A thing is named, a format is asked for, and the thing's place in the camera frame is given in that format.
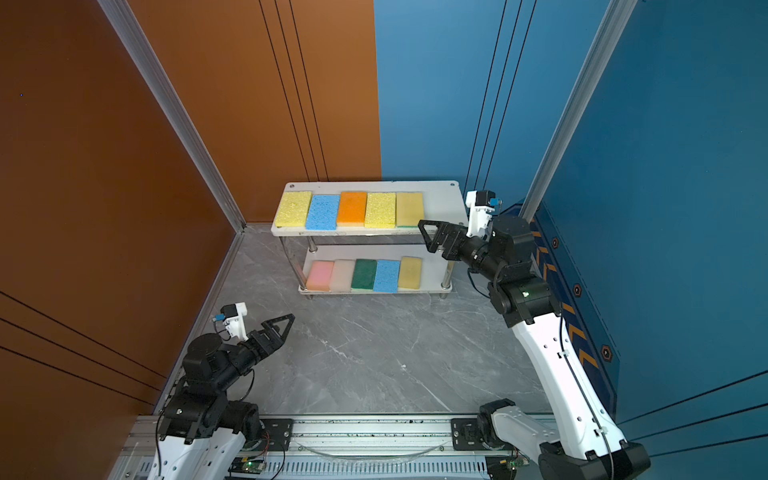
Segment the light blue sponge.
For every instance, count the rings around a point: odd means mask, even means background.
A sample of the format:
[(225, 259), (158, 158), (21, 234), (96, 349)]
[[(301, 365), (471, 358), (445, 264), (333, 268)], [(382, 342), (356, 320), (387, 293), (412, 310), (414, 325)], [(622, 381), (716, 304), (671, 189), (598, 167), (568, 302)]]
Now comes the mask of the light blue sponge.
[(309, 231), (335, 231), (340, 200), (340, 195), (314, 195), (305, 228)]
[(378, 260), (373, 291), (377, 293), (397, 293), (399, 272), (399, 261)]

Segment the pink sponge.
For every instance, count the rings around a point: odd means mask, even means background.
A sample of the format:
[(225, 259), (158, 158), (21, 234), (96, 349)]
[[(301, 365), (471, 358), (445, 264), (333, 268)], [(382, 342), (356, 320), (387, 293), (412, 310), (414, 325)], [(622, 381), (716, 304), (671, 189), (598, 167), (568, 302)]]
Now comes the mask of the pink sponge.
[(333, 261), (314, 261), (306, 280), (306, 289), (312, 292), (328, 292), (333, 276)]

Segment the orange sponge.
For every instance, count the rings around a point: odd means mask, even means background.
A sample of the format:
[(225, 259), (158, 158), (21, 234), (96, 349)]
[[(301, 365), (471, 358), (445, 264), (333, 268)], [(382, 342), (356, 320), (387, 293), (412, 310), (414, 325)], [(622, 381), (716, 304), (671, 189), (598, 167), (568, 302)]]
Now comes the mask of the orange sponge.
[(366, 192), (342, 192), (336, 220), (337, 226), (363, 227), (365, 225), (367, 197)]

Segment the white two-tier shelf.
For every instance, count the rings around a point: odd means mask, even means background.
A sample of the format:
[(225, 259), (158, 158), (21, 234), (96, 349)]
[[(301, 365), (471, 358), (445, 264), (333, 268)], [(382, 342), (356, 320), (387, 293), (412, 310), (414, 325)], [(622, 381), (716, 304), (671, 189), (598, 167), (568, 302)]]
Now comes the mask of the white two-tier shelf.
[[(429, 220), (465, 225), (468, 217), (459, 183), (442, 181), (380, 182), (289, 182), (284, 191), (308, 191), (312, 195), (338, 195), (345, 191), (374, 193), (421, 193), (424, 212)], [(308, 297), (320, 296), (308, 290), (306, 281), (315, 261), (399, 260), (417, 257), (422, 260), (417, 289), (400, 289), (402, 294), (427, 293), (446, 297), (453, 290), (454, 264), (427, 251), (420, 231), (408, 228), (339, 227), (333, 231), (312, 231), (305, 227), (278, 227), (271, 233), (277, 237), (298, 281), (298, 292)]]

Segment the white beige sponge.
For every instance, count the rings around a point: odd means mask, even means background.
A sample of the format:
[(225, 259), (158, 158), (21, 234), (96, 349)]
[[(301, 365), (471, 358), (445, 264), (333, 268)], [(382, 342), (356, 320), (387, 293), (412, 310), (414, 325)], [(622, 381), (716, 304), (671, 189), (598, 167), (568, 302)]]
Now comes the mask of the white beige sponge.
[(348, 293), (355, 270), (355, 260), (336, 260), (329, 283), (329, 291), (333, 293)]

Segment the yellow green sponge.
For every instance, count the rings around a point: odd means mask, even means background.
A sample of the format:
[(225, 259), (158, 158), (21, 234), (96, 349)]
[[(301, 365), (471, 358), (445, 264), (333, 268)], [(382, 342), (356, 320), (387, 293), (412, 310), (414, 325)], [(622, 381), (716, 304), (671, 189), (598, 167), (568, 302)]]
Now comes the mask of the yellow green sponge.
[(276, 228), (304, 228), (312, 197), (311, 191), (284, 192), (274, 218), (274, 226)]

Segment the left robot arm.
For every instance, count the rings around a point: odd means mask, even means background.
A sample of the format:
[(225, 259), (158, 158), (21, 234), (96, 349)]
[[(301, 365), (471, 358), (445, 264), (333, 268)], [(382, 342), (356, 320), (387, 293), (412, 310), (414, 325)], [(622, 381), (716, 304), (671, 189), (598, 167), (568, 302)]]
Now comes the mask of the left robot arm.
[(228, 389), (285, 344), (294, 322), (292, 314), (266, 320), (236, 344), (217, 333), (191, 341), (184, 375), (158, 415), (151, 479), (224, 479), (247, 445), (288, 453), (293, 421), (264, 421), (256, 404), (229, 399)]

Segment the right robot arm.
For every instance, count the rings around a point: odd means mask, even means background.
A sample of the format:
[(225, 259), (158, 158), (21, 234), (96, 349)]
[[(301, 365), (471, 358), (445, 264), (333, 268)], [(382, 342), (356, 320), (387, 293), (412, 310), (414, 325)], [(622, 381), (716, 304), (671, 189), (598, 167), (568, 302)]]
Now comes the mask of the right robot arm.
[(490, 302), (524, 347), (554, 415), (551, 432), (509, 400), (490, 402), (478, 414), (487, 445), (516, 447), (544, 479), (635, 479), (647, 471), (646, 449), (628, 441), (603, 406), (572, 346), (561, 302), (535, 271), (529, 222), (500, 217), (484, 237), (444, 221), (418, 227), (429, 252), (487, 279)]

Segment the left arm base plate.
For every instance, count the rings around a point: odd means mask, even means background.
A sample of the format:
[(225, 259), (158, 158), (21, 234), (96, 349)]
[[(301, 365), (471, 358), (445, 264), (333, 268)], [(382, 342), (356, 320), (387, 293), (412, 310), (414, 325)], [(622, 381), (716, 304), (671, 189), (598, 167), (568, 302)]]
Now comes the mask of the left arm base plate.
[(293, 433), (291, 418), (261, 418), (262, 434), (256, 446), (257, 452), (286, 452)]

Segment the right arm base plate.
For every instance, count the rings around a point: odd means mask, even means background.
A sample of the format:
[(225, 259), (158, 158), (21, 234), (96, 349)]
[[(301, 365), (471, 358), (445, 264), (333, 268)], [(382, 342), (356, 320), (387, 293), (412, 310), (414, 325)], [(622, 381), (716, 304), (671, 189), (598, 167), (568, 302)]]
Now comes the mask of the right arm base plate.
[(450, 420), (452, 448), (455, 451), (488, 451), (476, 417)]

